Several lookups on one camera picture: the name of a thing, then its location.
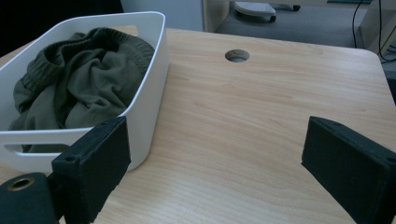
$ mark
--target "black cable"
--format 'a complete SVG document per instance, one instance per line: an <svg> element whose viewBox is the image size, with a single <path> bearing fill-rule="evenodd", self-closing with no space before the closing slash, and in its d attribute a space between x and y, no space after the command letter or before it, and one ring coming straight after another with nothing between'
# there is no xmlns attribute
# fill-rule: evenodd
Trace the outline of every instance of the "black cable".
<svg viewBox="0 0 396 224"><path fill-rule="evenodd" d="M358 47L356 44L356 36L355 36L355 17L356 17L356 12L358 12L359 7L361 6L361 3L363 3L363 0L361 0L356 7L355 13L353 13L353 19L352 19L352 33L353 33L353 41L355 42L355 49Z"/></svg>
<svg viewBox="0 0 396 224"><path fill-rule="evenodd" d="M381 63L392 63L392 62L396 62L396 59L386 59L381 52L381 39L382 39L382 4L381 4L381 0L378 0L378 5L379 5L379 37L378 37L378 54L379 56L382 58L382 60L384 60L384 62Z"/></svg>

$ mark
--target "crumpled clothing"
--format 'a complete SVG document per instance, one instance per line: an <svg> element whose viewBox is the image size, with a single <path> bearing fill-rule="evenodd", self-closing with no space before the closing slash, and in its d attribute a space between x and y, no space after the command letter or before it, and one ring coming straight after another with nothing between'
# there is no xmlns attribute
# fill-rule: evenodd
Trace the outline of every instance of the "crumpled clothing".
<svg viewBox="0 0 396 224"><path fill-rule="evenodd" d="M110 28L75 33L45 47L15 85L21 115L9 129L83 128L118 116L132 102L153 53L143 39ZM23 151L52 150L33 145Z"/></svg>

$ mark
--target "wooden tabletop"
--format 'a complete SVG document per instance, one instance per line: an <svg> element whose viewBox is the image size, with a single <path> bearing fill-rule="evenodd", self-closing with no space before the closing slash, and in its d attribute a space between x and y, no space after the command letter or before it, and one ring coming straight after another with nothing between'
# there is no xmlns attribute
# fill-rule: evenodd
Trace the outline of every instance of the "wooden tabletop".
<svg viewBox="0 0 396 224"><path fill-rule="evenodd" d="M301 157L310 116L396 149L396 106L375 54L180 30L167 39L150 153L95 223L354 223ZM250 57L229 62L230 49ZM15 175L0 167L0 183Z"/></svg>

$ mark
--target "gray floor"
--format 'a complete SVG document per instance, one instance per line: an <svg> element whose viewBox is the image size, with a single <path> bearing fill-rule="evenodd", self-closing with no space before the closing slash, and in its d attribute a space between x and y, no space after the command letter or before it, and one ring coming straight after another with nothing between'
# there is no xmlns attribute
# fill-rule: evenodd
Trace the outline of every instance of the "gray floor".
<svg viewBox="0 0 396 224"><path fill-rule="evenodd" d="M229 16L216 33L355 48L352 32L355 8L302 6L299 11L293 11L291 6L273 7L276 9L276 21L269 22L269 17L237 13L231 3ZM357 48L362 48L359 24L364 13L365 9L359 9L355 18ZM388 52L385 57L394 59L396 53ZM382 65L387 77L396 74L396 62Z"/></svg>

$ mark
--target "white plastic basket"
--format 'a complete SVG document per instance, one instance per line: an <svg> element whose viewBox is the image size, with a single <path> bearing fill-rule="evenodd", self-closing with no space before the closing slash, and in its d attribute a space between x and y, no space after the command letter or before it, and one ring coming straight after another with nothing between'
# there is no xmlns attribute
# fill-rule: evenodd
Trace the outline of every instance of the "white plastic basket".
<svg viewBox="0 0 396 224"><path fill-rule="evenodd" d="M26 73L26 67L47 45L66 40L75 32L87 33L96 27L133 25L138 37L155 48L148 71L128 108L121 114L128 123L131 164L140 165L149 154L151 138L163 95L169 67L169 54L164 30L165 16L159 12L121 13L88 16L60 22L12 60L0 68L0 162L22 172L50 173L51 161L59 153L23 153L21 145L63 144L71 146L91 128L40 131L8 131L12 120L19 116L14 105L16 82Z"/></svg>

